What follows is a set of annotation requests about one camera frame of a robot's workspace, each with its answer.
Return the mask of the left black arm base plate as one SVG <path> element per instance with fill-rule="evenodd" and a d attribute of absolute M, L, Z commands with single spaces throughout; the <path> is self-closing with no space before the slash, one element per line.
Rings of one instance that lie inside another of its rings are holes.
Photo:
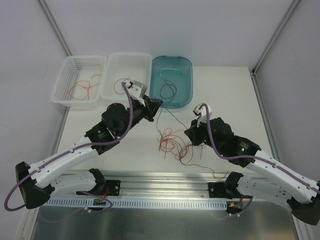
<path fill-rule="evenodd" d="M 108 197 L 108 196 L 117 197 L 120 195 L 121 181 L 107 179 L 103 190 L 104 190 L 103 193 L 105 197 Z"/>

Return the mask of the teal transparent plastic bin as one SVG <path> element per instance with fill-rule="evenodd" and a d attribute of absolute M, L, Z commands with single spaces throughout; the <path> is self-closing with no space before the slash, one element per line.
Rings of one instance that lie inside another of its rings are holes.
<path fill-rule="evenodd" d="M 152 60 L 149 97 L 163 100 L 167 109 L 181 109 L 193 98 L 193 65 L 182 56 Z"/>

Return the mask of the aluminium mounting rail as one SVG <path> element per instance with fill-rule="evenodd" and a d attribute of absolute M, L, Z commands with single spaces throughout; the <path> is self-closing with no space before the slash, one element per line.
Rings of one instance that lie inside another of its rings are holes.
<path fill-rule="evenodd" d="M 228 173 L 102 171 L 107 180 L 120 181 L 120 198 L 209 200 L 208 183 L 224 182 Z"/>

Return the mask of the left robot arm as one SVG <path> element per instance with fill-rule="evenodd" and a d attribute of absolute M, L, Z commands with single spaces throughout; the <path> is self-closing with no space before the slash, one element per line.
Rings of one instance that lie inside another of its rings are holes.
<path fill-rule="evenodd" d="M 129 107 L 113 103 L 101 115 L 101 121 L 88 130 L 76 143 L 63 153 L 57 153 L 42 161 L 16 165 L 16 180 L 24 201 L 24 207 L 35 209 L 54 195 L 76 193 L 103 195 L 107 181 L 97 168 L 85 173 L 65 176 L 76 165 L 95 159 L 111 150 L 141 120 L 154 121 L 163 101 L 144 95 L 142 101 L 129 99 Z"/>

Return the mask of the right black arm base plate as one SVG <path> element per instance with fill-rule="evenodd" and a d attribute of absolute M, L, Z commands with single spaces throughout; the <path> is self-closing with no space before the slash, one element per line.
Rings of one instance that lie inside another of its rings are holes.
<path fill-rule="evenodd" d="M 210 198 L 226 198 L 227 193 L 223 182 L 208 182 L 208 195 Z"/>

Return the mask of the right white perforated basket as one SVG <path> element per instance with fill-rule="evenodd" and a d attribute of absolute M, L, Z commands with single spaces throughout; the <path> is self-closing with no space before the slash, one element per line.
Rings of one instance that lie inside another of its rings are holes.
<path fill-rule="evenodd" d="M 107 60 L 102 74 L 100 101 L 122 102 L 127 99 L 121 82 L 138 81 L 150 86 L 152 73 L 152 57 L 141 52 L 116 52 Z"/>

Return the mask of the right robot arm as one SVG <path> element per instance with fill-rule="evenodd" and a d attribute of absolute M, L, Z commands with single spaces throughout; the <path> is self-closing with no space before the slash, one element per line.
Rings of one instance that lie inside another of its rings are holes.
<path fill-rule="evenodd" d="M 220 117 L 209 124 L 191 122 L 184 131 L 194 146 L 205 144 L 229 163 L 258 173 L 258 181 L 232 171 L 223 184 L 225 198 L 256 197 L 290 211 L 300 221 L 316 226 L 320 221 L 320 183 L 304 177 L 275 160 L 251 140 L 235 135 Z"/>

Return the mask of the white perforated basket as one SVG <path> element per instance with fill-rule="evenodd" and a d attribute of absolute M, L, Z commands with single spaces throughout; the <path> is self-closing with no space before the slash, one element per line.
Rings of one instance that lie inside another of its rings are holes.
<path fill-rule="evenodd" d="M 102 74 L 100 101 L 122 102 L 127 99 L 121 82 L 138 81 L 150 86 L 152 73 L 152 57 L 141 52 L 116 52 L 107 60 Z"/>
<path fill-rule="evenodd" d="M 102 55 L 66 57 L 51 91 L 51 102 L 71 108 L 98 106 L 106 65 L 107 58 Z"/>

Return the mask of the left white perforated basket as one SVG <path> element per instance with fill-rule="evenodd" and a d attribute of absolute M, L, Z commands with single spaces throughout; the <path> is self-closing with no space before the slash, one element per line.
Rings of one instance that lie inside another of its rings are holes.
<path fill-rule="evenodd" d="M 107 58 L 102 55 L 66 57 L 51 91 L 51 102 L 71 108 L 98 106 L 106 65 Z"/>

